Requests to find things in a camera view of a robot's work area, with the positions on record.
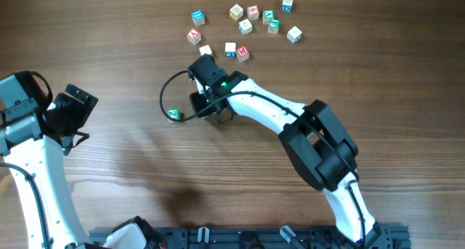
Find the wooden surface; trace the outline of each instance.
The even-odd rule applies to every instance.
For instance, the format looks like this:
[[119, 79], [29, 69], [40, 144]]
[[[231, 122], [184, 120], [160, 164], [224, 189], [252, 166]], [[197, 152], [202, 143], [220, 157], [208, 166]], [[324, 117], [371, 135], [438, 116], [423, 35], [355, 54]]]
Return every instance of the wooden surface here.
[[[100, 98], [65, 159], [86, 230], [133, 216], [153, 226], [334, 224], [278, 138], [248, 118], [168, 123], [166, 79], [210, 45], [217, 64], [297, 102], [327, 102], [357, 142], [362, 190], [379, 222], [410, 227], [414, 248], [465, 245], [464, 0], [0, 0], [0, 76], [36, 70], [55, 94], [74, 83]], [[234, 4], [274, 9], [242, 36]], [[202, 42], [186, 32], [202, 9]], [[292, 44], [286, 33], [304, 33]], [[225, 42], [251, 58], [223, 57]], [[176, 80], [165, 106], [191, 114], [195, 85]], [[0, 171], [0, 245], [27, 237], [15, 183]]]

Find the wooden table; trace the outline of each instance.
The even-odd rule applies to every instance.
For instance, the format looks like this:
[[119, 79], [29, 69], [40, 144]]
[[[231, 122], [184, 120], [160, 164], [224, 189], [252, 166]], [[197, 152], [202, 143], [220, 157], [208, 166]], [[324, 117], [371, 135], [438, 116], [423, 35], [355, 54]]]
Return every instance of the wooden table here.
[[[0, 0], [0, 76], [36, 70], [55, 94], [74, 83], [100, 98], [65, 159], [86, 230], [133, 216], [153, 226], [334, 224], [321, 192], [297, 175], [276, 135], [251, 119], [168, 123], [161, 86], [209, 45], [217, 64], [297, 102], [327, 102], [358, 144], [360, 188], [382, 223], [410, 227], [414, 248], [465, 245], [464, 0]], [[274, 9], [242, 36], [234, 4]], [[186, 33], [202, 9], [202, 42]], [[287, 31], [298, 26], [302, 40]], [[224, 57], [245, 45], [246, 62]], [[186, 115], [182, 77], [165, 106]], [[0, 171], [0, 243], [24, 248], [12, 177]]]

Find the small cube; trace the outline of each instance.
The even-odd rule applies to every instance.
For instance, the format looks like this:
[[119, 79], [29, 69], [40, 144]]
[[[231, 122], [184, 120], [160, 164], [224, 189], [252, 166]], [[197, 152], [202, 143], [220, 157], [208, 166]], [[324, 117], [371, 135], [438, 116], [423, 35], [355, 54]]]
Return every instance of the small cube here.
[[201, 39], [201, 33], [196, 31], [194, 28], [189, 30], [189, 32], [187, 33], [187, 40], [194, 45], [196, 45]]
[[175, 120], [179, 120], [180, 117], [181, 117], [181, 115], [179, 114], [179, 109], [177, 109], [177, 108], [170, 109], [170, 110], [168, 110], [167, 113], [168, 113], [168, 116], [169, 116], [170, 118], [173, 118], [173, 119], [175, 119]]
[[291, 12], [292, 2], [294, 2], [294, 0], [283, 0], [283, 5], [281, 7], [281, 10], [284, 12]]
[[210, 49], [209, 45], [201, 46], [198, 50], [201, 52], [201, 56], [203, 56], [205, 54], [209, 54], [210, 56], [213, 57], [213, 52], [211, 52], [211, 49]]
[[194, 20], [195, 26], [205, 24], [205, 16], [200, 9], [192, 12], [192, 20]]
[[245, 46], [239, 46], [239, 48], [236, 50], [238, 60], [243, 62], [244, 60], [247, 60], [248, 57], [250, 56], [250, 52]]
[[279, 29], [279, 20], [270, 20], [270, 24], [268, 25], [268, 33], [278, 34], [278, 29]]
[[302, 32], [296, 26], [291, 28], [290, 31], [288, 32], [288, 39], [292, 43], [296, 43], [301, 37], [302, 37]]
[[235, 43], [226, 42], [225, 54], [226, 57], [235, 57]]
[[238, 21], [243, 15], [244, 15], [244, 9], [237, 4], [234, 5], [234, 7], [230, 9], [230, 16], [235, 21]]
[[259, 7], [257, 5], [248, 7], [247, 16], [249, 20], [258, 20], [260, 17]]
[[252, 23], [249, 20], [243, 20], [239, 22], [239, 31], [242, 35], [246, 35], [252, 32]]
[[275, 19], [275, 12], [272, 10], [264, 10], [263, 11], [263, 25], [270, 24], [270, 20]]

